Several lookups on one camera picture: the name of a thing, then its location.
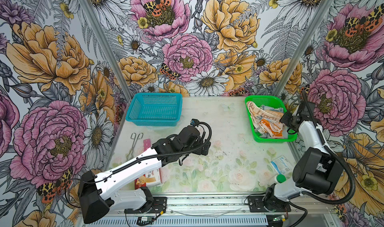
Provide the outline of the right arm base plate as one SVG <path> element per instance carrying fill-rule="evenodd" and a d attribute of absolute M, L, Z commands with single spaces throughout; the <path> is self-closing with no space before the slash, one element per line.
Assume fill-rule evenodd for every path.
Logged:
<path fill-rule="evenodd" d="M 246 198 L 251 213 L 266 212 L 291 212 L 291 206 L 288 202 L 283 202 L 274 197 L 250 195 Z"/>

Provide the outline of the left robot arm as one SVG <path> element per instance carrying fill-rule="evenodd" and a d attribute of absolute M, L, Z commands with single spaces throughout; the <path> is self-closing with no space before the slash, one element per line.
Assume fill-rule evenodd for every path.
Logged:
<path fill-rule="evenodd" d="M 148 212 L 154 204 L 154 198 L 147 187 L 130 191 L 126 197 L 118 197 L 117 192 L 152 170 L 173 162 L 182 164 L 190 154 L 208 155 L 211 138 L 210 125 L 192 119 L 179 134 L 159 139 L 142 154 L 118 167 L 98 174 L 91 171 L 83 174 L 78 197 L 84 223 L 94 223 L 110 210 Z"/>

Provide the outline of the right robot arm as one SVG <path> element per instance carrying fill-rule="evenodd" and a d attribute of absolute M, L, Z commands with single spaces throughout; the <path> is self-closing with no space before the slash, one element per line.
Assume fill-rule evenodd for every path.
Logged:
<path fill-rule="evenodd" d="M 302 195 L 324 204 L 341 205 L 351 200 L 356 192 L 356 181 L 351 168 L 331 150 L 321 122 L 314 116 L 316 105 L 308 101 L 304 91 L 302 98 L 296 115 L 286 112 L 280 122 L 300 134 L 306 152 L 297 162 L 289 180 L 273 184 L 266 190 L 263 205 L 269 211 L 284 209 L 290 200 Z M 335 190 L 343 173 L 346 173 L 350 185 L 347 194 L 335 201 L 321 198 L 322 194 L 330 195 Z"/>

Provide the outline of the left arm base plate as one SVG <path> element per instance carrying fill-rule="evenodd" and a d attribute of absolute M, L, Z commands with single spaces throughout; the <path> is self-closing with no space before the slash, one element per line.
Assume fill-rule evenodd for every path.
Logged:
<path fill-rule="evenodd" d="M 167 197 L 154 197 L 152 201 L 147 201 L 138 210 L 125 209 L 125 214 L 159 214 L 165 213 L 167 209 Z"/>

